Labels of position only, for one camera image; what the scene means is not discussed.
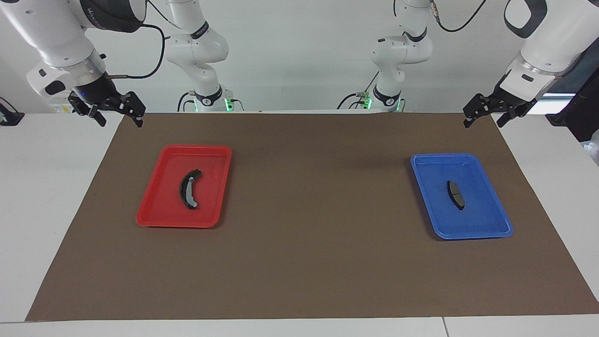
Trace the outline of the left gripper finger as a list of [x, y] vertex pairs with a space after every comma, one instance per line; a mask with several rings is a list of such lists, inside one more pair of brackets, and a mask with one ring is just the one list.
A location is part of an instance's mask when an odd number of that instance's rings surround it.
[[532, 108], [533, 104], [523, 104], [517, 107], [509, 106], [507, 111], [497, 119], [497, 126], [503, 128], [509, 121], [517, 117], [525, 117]]
[[480, 93], [475, 94], [473, 98], [464, 106], [463, 113], [465, 119], [463, 124], [465, 128], [470, 128], [472, 124], [480, 117], [486, 117], [502, 109], [502, 100], [493, 96], [484, 96]]

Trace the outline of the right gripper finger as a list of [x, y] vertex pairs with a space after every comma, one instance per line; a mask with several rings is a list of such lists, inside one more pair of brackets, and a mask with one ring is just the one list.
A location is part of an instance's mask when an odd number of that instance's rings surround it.
[[107, 121], [96, 105], [89, 107], [76, 93], [70, 93], [68, 101], [73, 108], [73, 113], [77, 113], [81, 117], [89, 117], [96, 121], [100, 127], [106, 126]]
[[124, 95], [115, 95], [114, 109], [121, 115], [131, 118], [137, 128], [143, 126], [143, 117], [146, 112], [146, 106], [135, 92], [129, 91]]

